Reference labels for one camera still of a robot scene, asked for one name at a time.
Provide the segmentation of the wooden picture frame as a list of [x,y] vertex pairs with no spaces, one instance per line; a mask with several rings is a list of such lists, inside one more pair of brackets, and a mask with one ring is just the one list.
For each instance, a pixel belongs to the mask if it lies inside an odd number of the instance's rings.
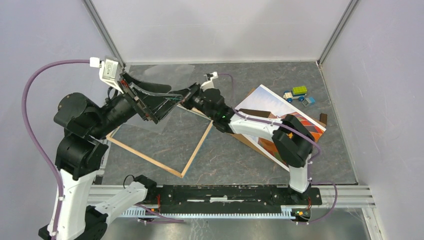
[[140,152],[140,151],[138,151],[138,150],[136,150],[136,149],[134,149],[134,148],[132,148],[132,147],[128,146],[127,144],[125,144],[125,143],[123,143],[123,142],[121,142],[121,141],[117,140],[114,136],[115,136],[115,135],[116,135],[116,133],[120,130],[121,126],[118,126],[116,129],[114,129],[113,131],[111,131],[111,132],[110,132],[110,133],[106,136],[106,139],[107,139],[109,142],[111,142],[111,143],[113,143],[113,144],[115,144],[115,145],[117,145],[117,146],[121,147],[122,149],[124,149],[124,150],[126,150],[126,151],[128,151],[128,152],[130,152],[130,153],[132,153],[132,154],[134,154],[134,155],[136,155],[136,156],[138,156],[138,157],[140,157],[141,159],[146,160],[146,161],[148,161],[149,163],[151,163],[151,164],[153,164],[153,165],[155,165],[155,166],[157,166],[157,167],[159,167],[159,168],[161,168],[161,169],[163,169],[163,170],[165,170],[165,171],[167,171],[167,172],[171,173],[172,175],[174,175],[174,176],[176,176],[176,177],[179,177],[179,178],[183,178],[183,177],[186,175],[186,173],[188,172],[188,170],[189,170],[189,168],[190,168],[191,164],[193,163],[193,161],[194,161],[194,159],[195,159],[195,157],[196,157],[197,153],[199,152],[199,150],[200,150],[201,146],[203,145],[204,141],[206,140],[206,138],[207,138],[207,136],[208,136],[208,134],[209,134],[210,130],[212,129],[213,123],[212,123],[212,120],[211,120],[211,119],[209,119],[209,118],[208,118],[205,114],[201,113],[199,110],[197,110],[197,109],[195,109],[195,108],[193,108],[193,109],[191,109],[191,110],[188,110],[188,109],[185,109],[185,108],[184,108],[182,105],[180,105],[180,104],[179,104],[179,105],[177,105],[177,107],[178,107],[179,109],[181,109],[181,110],[185,111],[185,112],[189,112],[189,113],[191,113],[191,114],[193,114],[193,115],[196,115],[196,116],[198,116],[198,117],[200,117],[200,118],[203,118],[203,119],[205,119],[205,120],[207,120],[207,121],[208,121],[207,128],[205,129],[204,133],[202,134],[202,137],[201,137],[201,138],[199,139],[199,141],[197,142],[197,145],[196,145],[196,147],[194,148],[194,150],[193,150],[192,154],[190,155],[190,158],[187,160],[186,165],[184,166],[184,168],[183,168],[182,172],[178,172],[177,170],[175,170],[175,169],[173,169],[173,168],[169,167],[168,165],[166,165],[166,164],[164,164],[164,163],[162,163],[162,162],[159,162],[158,160],[156,160],[156,159],[154,159],[154,158],[152,158],[152,157],[150,157],[150,156],[148,156],[148,155],[146,155],[146,154],[144,154],[144,153],[142,153],[142,152]]

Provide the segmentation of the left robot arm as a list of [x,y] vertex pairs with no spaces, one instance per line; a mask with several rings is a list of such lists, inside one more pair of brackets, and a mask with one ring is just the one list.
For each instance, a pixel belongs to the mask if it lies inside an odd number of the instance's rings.
[[135,115],[160,121],[181,99],[169,85],[141,81],[128,73],[121,74],[117,88],[120,94],[104,106],[79,92],[59,103],[53,120],[64,128],[54,163],[60,182],[52,219],[38,232],[44,240],[99,240],[128,208],[160,198],[157,184],[140,175],[109,200],[88,204],[92,183],[108,150],[102,140]]

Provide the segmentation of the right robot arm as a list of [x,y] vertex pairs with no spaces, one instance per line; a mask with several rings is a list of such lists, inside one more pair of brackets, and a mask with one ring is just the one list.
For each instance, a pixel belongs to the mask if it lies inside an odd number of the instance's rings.
[[225,103],[216,88],[203,90],[195,83],[175,91],[181,105],[197,109],[222,133],[251,135],[274,143],[278,154],[289,168],[289,188],[303,194],[311,187],[308,163],[315,158],[313,149],[322,150],[304,125],[292,114],[284,118],[264,118],[236,110]]

